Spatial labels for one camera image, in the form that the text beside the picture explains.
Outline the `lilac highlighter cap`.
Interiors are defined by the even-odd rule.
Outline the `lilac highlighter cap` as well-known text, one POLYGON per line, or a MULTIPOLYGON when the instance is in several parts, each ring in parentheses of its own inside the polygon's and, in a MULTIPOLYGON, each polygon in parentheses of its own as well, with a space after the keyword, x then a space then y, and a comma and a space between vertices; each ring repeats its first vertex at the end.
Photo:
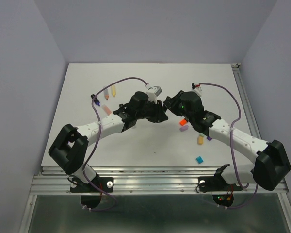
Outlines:
POLYGON ((188 125, 184 125, 184 126, 181 126, 179 130, 180 130, 181 132, 184 132, 184 131, 188 130, 188 128, 189 128, 188 125))

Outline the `gold pastel highlighter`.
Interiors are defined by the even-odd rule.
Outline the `gold pastel highlighter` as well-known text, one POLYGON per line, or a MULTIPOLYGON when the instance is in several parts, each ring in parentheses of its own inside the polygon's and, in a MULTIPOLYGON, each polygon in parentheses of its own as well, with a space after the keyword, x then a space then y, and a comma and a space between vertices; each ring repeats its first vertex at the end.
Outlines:
POLYGON ((107 105, 102 105, 102 109, 104 110, 104 112, 107 114, 107 115, 110 115, 112 114, 113 112, 110 110, 110 108, 107 106, 107 105))

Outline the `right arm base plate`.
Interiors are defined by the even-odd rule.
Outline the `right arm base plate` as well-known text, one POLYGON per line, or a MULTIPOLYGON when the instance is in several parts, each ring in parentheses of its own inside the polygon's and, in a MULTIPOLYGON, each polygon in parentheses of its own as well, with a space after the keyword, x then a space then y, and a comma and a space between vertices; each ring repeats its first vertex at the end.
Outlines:
POLYGON ((228 184, 223 178, 215 176, 204 176, 198 179, 196 187, 197 193, 206 192, 227 192, 227 191, 242 191, 243 189, 236 184, 228 184))

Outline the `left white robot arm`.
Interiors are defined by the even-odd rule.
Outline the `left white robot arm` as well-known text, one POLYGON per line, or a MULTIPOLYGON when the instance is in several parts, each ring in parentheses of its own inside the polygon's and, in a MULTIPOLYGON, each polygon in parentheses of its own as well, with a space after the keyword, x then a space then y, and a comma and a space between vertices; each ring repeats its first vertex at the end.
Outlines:
POLYGON ((119 105, 119 109, 101 120, 78 127, 64 125, 48 154, 67 175, 76 176, 87 191, 94 191, 98 179, 84 161, 87 148, 96 145, 98 139, 132 128, 140 119, 162 123, 168 119, 166 108, 160 100, 150 101, 146 93, 135 92, 128 103, 119 105))

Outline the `peach pastel highlighter body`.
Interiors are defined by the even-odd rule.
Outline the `peach pastel highlighter body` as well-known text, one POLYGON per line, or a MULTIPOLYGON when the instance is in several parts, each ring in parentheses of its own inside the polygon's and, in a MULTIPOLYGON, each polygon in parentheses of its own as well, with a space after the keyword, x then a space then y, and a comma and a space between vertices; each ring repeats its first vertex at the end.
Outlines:
POLYGON ((109 90, 108 90, 108 87, 106 87, 106 86, 104 87, 103 95, 104 95, 104 98, 105 98, 106 100, 109 99, 109 90))

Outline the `yellow pastel highlighter body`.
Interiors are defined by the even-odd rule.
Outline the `yellow pastel highlighter body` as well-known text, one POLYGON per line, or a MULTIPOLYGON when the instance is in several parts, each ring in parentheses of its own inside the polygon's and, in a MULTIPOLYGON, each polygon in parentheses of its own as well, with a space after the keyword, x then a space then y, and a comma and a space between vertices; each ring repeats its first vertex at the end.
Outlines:
POLYGON ((111 86, 111 93, 112 93, 112 96, 113 97, 116 97, 117 92, 116 92, 116 86, 115 86, 115 84, 113 84, 111 86))

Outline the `purple black highlighter body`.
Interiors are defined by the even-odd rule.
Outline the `purple black highlighter body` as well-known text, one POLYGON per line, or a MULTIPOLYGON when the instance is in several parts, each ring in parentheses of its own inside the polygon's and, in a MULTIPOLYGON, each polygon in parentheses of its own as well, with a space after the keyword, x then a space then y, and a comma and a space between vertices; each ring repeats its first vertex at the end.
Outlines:
POLYGON ((100 106, 100 101, 98 100, 98 98, 95 96, 95 94, 91 95, 92 100, 94 101, 94 104, 96 106, 100 106))

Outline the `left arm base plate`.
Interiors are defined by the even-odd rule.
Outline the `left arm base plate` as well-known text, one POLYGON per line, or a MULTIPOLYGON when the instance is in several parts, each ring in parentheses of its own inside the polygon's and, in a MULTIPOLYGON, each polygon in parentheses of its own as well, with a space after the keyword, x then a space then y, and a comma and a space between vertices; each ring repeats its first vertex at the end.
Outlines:
MULTIPOLYGON (((83 183, 79 178, 70 176, 67 178, 70 182, 70 192, 71 193, 98 193, 99 190, 94 188, 90 183, 83 183)), ((104 192, 113 192, 113 177, 98 177, 94 178, 92 183, 103 190, 104 192)))

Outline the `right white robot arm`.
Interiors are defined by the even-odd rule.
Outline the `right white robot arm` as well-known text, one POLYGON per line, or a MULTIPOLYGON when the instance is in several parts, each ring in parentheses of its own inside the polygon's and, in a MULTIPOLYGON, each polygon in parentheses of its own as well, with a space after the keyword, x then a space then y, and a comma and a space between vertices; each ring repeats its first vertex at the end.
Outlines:
POLYGON ((291 165, 283 144, 277 140, 267 142, 246 134, 228 124, 213 112, 204 109, 201 98, 193 91, 180 91, 163 102, 166 109, 184 117, 194 130, 239 152, 251 164, 233 168, 225 164, 214 176, 205 179, 205 186, 225 189, 230 184, 256 183, 273 191, 290 172, 291 165))

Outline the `gold highlighter cap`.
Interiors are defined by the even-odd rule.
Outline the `gold highlighter cap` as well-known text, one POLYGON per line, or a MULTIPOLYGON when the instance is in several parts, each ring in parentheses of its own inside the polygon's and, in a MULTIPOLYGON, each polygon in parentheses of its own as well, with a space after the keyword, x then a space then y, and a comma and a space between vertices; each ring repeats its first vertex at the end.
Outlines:
POLYGON ((204 137, 199 136, 199 137, 197 138, 197 144, 198 144, 198 145, 203 145, 203 143, 204 143, 204 137))

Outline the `orange black highlighter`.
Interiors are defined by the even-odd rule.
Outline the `orange black highlighter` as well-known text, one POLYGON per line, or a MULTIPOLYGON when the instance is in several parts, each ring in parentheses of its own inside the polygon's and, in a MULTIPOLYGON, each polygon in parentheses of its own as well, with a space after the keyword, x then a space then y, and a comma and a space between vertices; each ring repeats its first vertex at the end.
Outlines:
POLYGON ((183 119, 181 122, 180 122, 180 125, 181 126, 184 126, 188 123, 188 121, 186 119, 183 119))

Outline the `blue highlighter cap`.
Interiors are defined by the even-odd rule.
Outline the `blue highlighter cap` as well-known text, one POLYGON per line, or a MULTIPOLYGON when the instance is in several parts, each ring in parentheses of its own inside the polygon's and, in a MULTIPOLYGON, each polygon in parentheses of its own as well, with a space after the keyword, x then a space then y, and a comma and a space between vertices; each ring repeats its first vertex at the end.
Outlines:
POLYGON ((204 162, 201 156, 198 156, 195 160, 198 164, 201 164, 204 162))

